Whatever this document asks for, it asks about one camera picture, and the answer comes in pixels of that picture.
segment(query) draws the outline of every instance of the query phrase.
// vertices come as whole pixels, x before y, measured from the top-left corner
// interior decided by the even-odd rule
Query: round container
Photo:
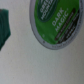
[[[30,23],[37,40],[57,50],[77,36],[83,20],[82,0],[31,0]]]

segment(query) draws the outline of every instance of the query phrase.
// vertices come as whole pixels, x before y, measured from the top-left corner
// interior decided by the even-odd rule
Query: green label
[[[58,0],[39,0],[38,17],[42,22],[49,20],[55,12]]]
[[[76,29],[79,0],[36,0],[34,17],[37,31],[44,41],[62,43]]]

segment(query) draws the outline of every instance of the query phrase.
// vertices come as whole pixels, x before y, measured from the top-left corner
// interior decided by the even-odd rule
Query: dark green shape
[[[8,39],[8,37],[11,35],[8,15],[8,10],[0,10],[0,49],[5,44],[5,41]]]
[[[49,0],[46,0],[46,1],[39,0],[37,13],[38,13],[39,19],[42,22],[46,22],[52,17],[52,15],[54,14],[55,9],[57,7],[57,3],[58,3],[58,0],[54,0],[53,3],[52,3],[52,1],[49,1]]]

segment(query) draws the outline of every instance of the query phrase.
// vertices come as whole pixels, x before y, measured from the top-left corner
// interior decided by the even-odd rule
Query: white background
[[[0,0],[11,29],[0,51],[0,84],[84,84],[84,22],[69,46],[49,50],[32,32],[29,5],[30,0]]]

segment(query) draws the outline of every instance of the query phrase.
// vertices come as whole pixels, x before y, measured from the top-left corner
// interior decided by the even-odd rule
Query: white surface
[[[9,10],[11,37],[0,52],[0,84],[84,84],[84,23],[62,50],[40,45],[29,21],[30,0],[0,0]]]

